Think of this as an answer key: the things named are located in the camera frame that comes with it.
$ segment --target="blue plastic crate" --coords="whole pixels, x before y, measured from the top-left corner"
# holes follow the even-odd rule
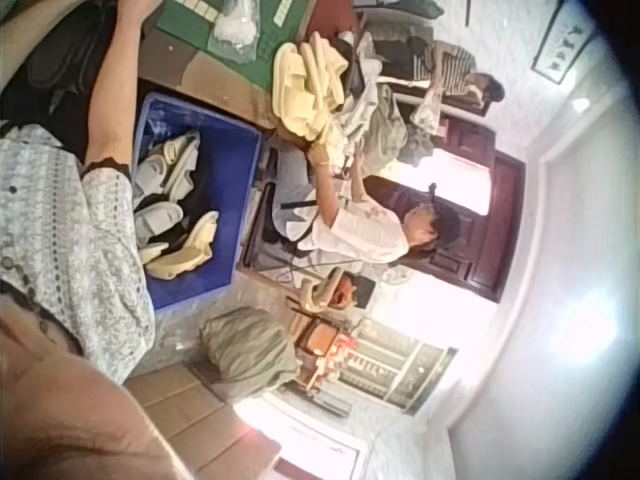
[[[213,259],[171,281],[147,277],[156,310],[205,293],[221,293],[231,282],[240,247],[242,222],[258,159],[262,134],[224,115],[166,95],[145,98],[136,131],[134,165],[150,145],[198,129],[202,139],[198,162],[210,162],[206,201],[220,212]]]

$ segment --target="bright light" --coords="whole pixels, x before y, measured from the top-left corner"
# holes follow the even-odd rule
[[[571,93],[576,86],[578,80],[578,73],[575,68],[569,70],[569,72],[565,75],[564,80],[562,81],[562,85],[560,85],[560,90],[564,93]]]
[[[587,108],[591,106],[591,102],[586,97],[576,98],[575,100],[571,100],[571,104],[576,112],[582,113]]]
[[[576,363],[589,362],[613,343],[618,329],[613,306],[602,291],[570,304],[558,318],[552,348]]]
[[[298,412],[272,394],[233,405],[236,414],[282,446],[280,456],[328,480],[358,478],[366,443]]]
[[[394,160],[381,177],[426,192],[436,183],[436,195],[486,215],[491,205],[491,171],[477,163],[457,157],[439,148],[425,157],[417,167]]]

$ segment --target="striped shirt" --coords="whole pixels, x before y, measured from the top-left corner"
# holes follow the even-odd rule
[[[432,80],[435,73],[436,45],[444,42],[427,43],[424,55],[414,55],[413,74],[416,80]],[[475,72],[476,59],[464,48],[448,45],[442,55],[442,86],[447,95],[464,95],[467,93],[466,77]]]

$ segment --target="pile of slippers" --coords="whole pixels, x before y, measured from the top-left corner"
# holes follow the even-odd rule
[[[181,248],[163,256],[169,243],[153,242],[182,222],[179,202],[194,189],[191,173],[198,164],[200,134],[189,132],[153,149],[138,166],[133,182],[133,206],[138,254],[147,273],[172,280],[213,257],[211,244],[218,225],[218,212],[203,215]]]
[[[273,111],[290,132],[327,146],[344,135],[332,112],[344,103],[340,76],[349,63],[314,32],[298,48],[285,43],[276,53],[273,68]]]

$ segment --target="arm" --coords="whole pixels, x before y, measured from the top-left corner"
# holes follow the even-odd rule
[[[2,25],[0,93],[38,43],[83,1],[42,0]]]
[[[354,202],[364,202],[364,198],[367,196],[367,191],[364,188],[364,182],[362,181],[362,162],[364,156],[360,150],[356,151],[355,159],[351,167],[351,199]]]
[[[120,0],[111,46],[96,80],[89,106],[89,145],[85,165],[112,157],[129,164],[138,90],[142,23],[160,0]]]
[[[332,228],[340,211],[340,203],[333,187],[326,147],[314,143],[307,152],[307,158],[316,172],[316,201],[320,217],[328,228]]]

